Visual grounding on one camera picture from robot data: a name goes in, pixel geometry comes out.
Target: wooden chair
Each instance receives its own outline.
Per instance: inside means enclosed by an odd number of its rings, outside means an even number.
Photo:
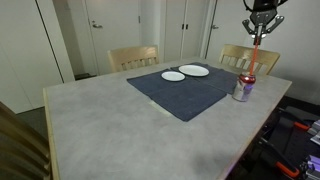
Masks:
[[[220,63],[250,70],[253,56],[253,48],[225,44],[220,55]],[[254,64],[254,74],[267,75],[272,70],[280,57],[277,52],[258,50],[257,58]]]
[[[0,135],[0,169],[19,179],[52,179],[48,141],[2,102]]]
[[[128,47],[108,51],[112,72],[159,64],[157,46]]]

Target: can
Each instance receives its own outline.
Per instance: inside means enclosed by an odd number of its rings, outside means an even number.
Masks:
[[[253,85],[256,82],[256,76],[250,75],[249,72],[243,72],[238,76],[237,85],[234,89],[232,97],[235,100],[246,102],[249,99]]]

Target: plate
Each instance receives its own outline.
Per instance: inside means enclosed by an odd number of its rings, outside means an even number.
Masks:
[[[185,78],[182,73],[175,71],[167,71],[161,74],[162,78],[168,81],[181,81]]]
[[[209,70],[196,65],[184,65],[179,67],[179,71],[183,74],[190,76],[206,76],[209,74]]]

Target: table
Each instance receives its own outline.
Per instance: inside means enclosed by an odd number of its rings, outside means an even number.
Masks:
[[[248,102],[230,95],[183,122],[126,79],[188,59],[44,89],[55,179],[224,179],[291,82],[258,76]]]

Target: navy placemat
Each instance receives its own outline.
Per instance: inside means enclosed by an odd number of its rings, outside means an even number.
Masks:
[[[170,70],[163,70],[127,81],[174,116],[189,121],[225,97],[226,93],[231,94],[237,81],[237,75],[230,72],[202,63],[192,64],[207,68],[209,75],[186,76],[183,81],[171,82],[161,77],[163,72]]]

